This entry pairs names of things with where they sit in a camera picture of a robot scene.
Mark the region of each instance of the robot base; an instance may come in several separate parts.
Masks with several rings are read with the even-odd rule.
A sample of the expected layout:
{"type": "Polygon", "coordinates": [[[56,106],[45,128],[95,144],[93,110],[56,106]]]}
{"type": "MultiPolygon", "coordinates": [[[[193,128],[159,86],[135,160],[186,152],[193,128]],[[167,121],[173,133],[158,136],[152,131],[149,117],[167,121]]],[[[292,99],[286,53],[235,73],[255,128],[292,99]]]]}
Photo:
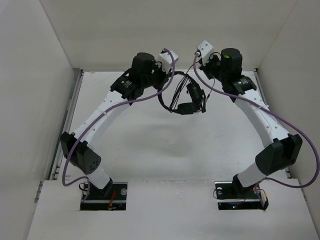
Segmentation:
{"type": "Polygon", "coordinates": [[[87,199],[80,204],[81,211],[124,211],[127,205],[127,182],[113,182],[109,195],[104,195],[94,186],[90,186],[90,194],[87,199]]]}
{"type": "Polygon", "coordinates": [[[257,194],[252,190],[248,190],[243,194],[235,194],[232,189],[232,181],[216,181],[213,195],[215,194],[219,210],[263,210],[263,205],[266,202],[263,192],[259,193],[263,205],[257,194]]]}

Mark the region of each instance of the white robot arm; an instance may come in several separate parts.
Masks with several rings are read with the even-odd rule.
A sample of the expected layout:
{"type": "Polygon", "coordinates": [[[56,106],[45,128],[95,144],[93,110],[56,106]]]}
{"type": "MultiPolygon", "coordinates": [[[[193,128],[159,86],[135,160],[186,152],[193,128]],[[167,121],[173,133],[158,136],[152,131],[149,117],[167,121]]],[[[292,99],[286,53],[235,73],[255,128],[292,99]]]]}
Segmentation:
{"type": "MultiPolygon", "coordinates": [[[[172,51],[171,54],[174,62],[177,62],[178,56],[172,51]]],[[[70,158],[70,162],[82,170],[89,181],[103,194],[109,194],[112,180],[101,166],[101,157],[94,152],[94,149],[98,146],[99,140],[107,128],[130,105],[123,104],[109,112],[104,111],[117,104],[139,98],[146,88],[162,88],[168,81],[168,73],[172,65],[173,61],[168,53],[162,52],[157,59],[148,53],[138,53],[132,61],[131,68],[112,84],[110,92],[93,114],[72,134],[64,132],[61,135],[60,142],[63,154],[67,157],[76,140],[86,128],[101,114],[104,114],[81,138],[81,142],[78,143],[70,158]]]]}
{"type": "MultiPolygon", "coordinates": [[[[223,49],[219,59],[207,41],[203,41],[197,49],[201,57],[200,70],[208,79],[215,78],[221,82],[224,93],[241,96],[268,109],[253,81],[242,75],[242,55],[239,50],[223,49]]],[[[253,104],[232,96],[230,98],[250,120],[264,146],[264,150],[255,157],[255,162],[233,177],[231,189],[228,190],[233,191],[232,195],[236,199],[237,195],[252,190],[266,176],[294,164],[302,139],[298,134],[291,135],[273,116],[253,104]]]]}

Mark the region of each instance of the purple cable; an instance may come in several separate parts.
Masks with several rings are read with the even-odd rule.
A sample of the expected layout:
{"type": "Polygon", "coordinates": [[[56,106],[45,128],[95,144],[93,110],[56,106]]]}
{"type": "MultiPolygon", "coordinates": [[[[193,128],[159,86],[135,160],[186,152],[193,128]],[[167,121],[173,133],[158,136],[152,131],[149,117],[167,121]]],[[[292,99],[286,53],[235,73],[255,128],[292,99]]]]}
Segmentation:
{"type": "Polygon", "coordinates": [[[136,100],[130,100],[130,101],[125,101],[125,102],[121,102],[121,103],[118,103],[118,104],[115,104],[111,107],[109,107],[108,109],[106,109],[104,111],[104,113],[102,113],[101,115],[99,115],[92,123],[90,123],[90,125],[83,131],[83,133],[78,137],[78,139],[75,141],[74,145],[72,146],[67,158],[66,158],[66,161],[65,161],[65,165],[64,165],[64,168],[63,168],[63,172],[62,172],[62,185],[65,186],[65,187],[68,187],[70,186],[71,184],[74,184],[75,182],[79,181],[79,180],[82,180],[82,179],[87,179],[88,180],[88,189],[87,189],[87,194],[86,196],[84,197],[84,199],[82,200],[85,201],[87,199],[87,197],[89,196],[89,191],[90,191],[90,182],[89,182],[89,179],[87,176],[81,176],[81,177],[78,177],[77,179],[71,181],[71,182],[68,182],[66,183],[66,173],[67,173],[67,168],[68,168],[68,164],[70,162],[70,159],[71,159],[71,156],[73,154],[73,152],[75,151],[78,143],[81,141],[81,139],[86,135],[86,133],[102,118],[105,116],[106,113],[108,113],[109,111],[111,111],[112,109],[115,109],[119,106],[122,106],[122,105],[125,105],[125,104],[132,104],[132,103],[137,103],[137,102],[142,102],[142,101],[145,101],[145,100],[149,100],[149,99],[152,99],[156,96],[158,96],[159,94],[163,93],[168,87],[169,85],[171,84],[172,80],[174,79],[174,76],[175,76],[175,58],[174,56],[172,55],[172,53],[164,48],[163,49],[166,53],[168,53],[171,57],[171,60],[172,60],[172,73],[171,73],[171,77],[168,81],[168,83],[166,84],[166,86],[161,89],[160,91],[158,91],[157,93],[153,94],[153,95],[150,95],[150,96],[147,96],[147,97],[143,97],[143,98],[140,98],[140,99],[136,99],[136,100]]]}
{"type": "Polygon", "coordinates": [[[195,75],[197,76],[197,78],[209,89],[211,89],[212,91],[218,93],[218,94],[222,94],[222,95],[225,95],[225,96],[228,96],[228,97],[231,97],[231,98],[235,98],[235,99],[240,99],[240,100],[243,100],[243,101],[246,101],[254,106],[256,106],[257,108],[260,108],[262,111],[270,114],[271,116],[274,116],[276,119],[280,120],[281,122],[287,124],[289,127],[293,128],[294,130],[296,130],[299,134],[301,134],[305,140],[310,144],[311,148],[312,148],[312,151],[314,153],[314,156],[315,156],[315,162],[316,162],[316,169],[315,169],[315,173],[314,173],[314,176],[313,178],[307,182],[306,184],[303,184],[303,185],[299,185],[299,186],[295,186],[295,185],[289,185],[289,184],[286,184],[284,182],[281,182],[279,180],[276,180],[274,178],[271,178],[271,177],[266,177],[264,178],[264,180],[271,180],[271,181],[274,181],[278,184],[281,184],[283,186],[286,186],[286,187],[289,187],[289,188],[293,188],[293,189],[303,189],[303,188],[306,188],[306,187],[309,187],[311,184],[313,184],[318,175],[319,175],[319,172],[320,172],[320,159],[319,159],[319,155],[318,155],[318,151],[315,147],[315,145],[313,144],[313,142],[311,141],[311,139],[302,131],[300,130],[299,128],[297,128],[296,126],[294,126],[292,123],[288,122],[287,120],[283,119],[281,116],[269,111],[268,109],[260,106],[259,104],[255,103],[254,101],[251,101],[249,99],[246,99],[244,97],[241,97],[241,96],[237,96],[237,95],[233,95],[233,94],[229,94],[229,93],[225,93],[223,91],[219,91],[213,87],[211,87],[209,84],[207,84],[201,77],[200,75],[198,74],[197,72],[197,67],[196,67],[196,62],[197,62],[197,58],[198,56],[200,56],[200,52],[197,51],[195,53],[195,57],[194,57],[194,60],[193,60],[193,70],[194,70],[194,73],[195,75]]]}

